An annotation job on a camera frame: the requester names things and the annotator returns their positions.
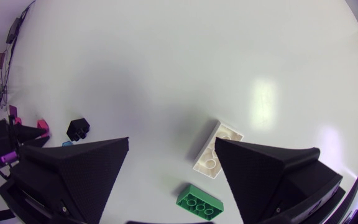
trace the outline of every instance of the lego stud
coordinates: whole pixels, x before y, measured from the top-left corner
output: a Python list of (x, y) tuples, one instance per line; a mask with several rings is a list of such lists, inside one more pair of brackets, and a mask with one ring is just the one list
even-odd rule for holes
[(205, 209), (205, 205), (197, 205), (196, 210), (202, 211)]
[(212, 213), (214, 213), (214, 210), (209, 208), (209, 209), (206, 209), (204, 211), (204, 213), (205, 213), (205, 215), (211, 215)]

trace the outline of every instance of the cable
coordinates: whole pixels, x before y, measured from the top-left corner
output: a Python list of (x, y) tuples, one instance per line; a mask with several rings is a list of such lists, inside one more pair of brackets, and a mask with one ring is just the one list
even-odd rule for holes
[[(30, 9), (30, 6), (36, 2), (36, 0), (32, 1), (27, 7), (26, 9), (23, 10), (21, 16), (20, 16), (20, 19), (21, 19), (21, 23), (20, 23), (20, 26), (19, 26), (19, 31), (20, 31), (20, 28), (21, 28), (21, 25), (27, 15), (27, 12), (29, 11)], [(2, 97), (4, 96), (4, 92), (5, 92), (5, 89), (7, 89), (7, 81), (8, 81), (8, 78), (9, 78), (9, 74), (10, 74), (10, 71), (11, 71), (11, 63), (12, 63), (12, 57), (13, 57), (13, 52), (14, 52), (14, 49), (15, 49), (15, 46), (16, 46), (16, 41), (17, 41), (17, 36), (15, 37), (13, 43), (11, 44), (11, 57), (9, 58), (9, 63), (7, 64), (7, 68), (6, 68), (6, 71), (5, 71), (5, 84), (3, 85), (3, 88), (2, 88), (2, 91), (1, 91), (1, 94), (2, 94)], [(4, 100), (5, 102), (5, 105), (7, 105), (7, 93), (6, 93), (6, 99)]]

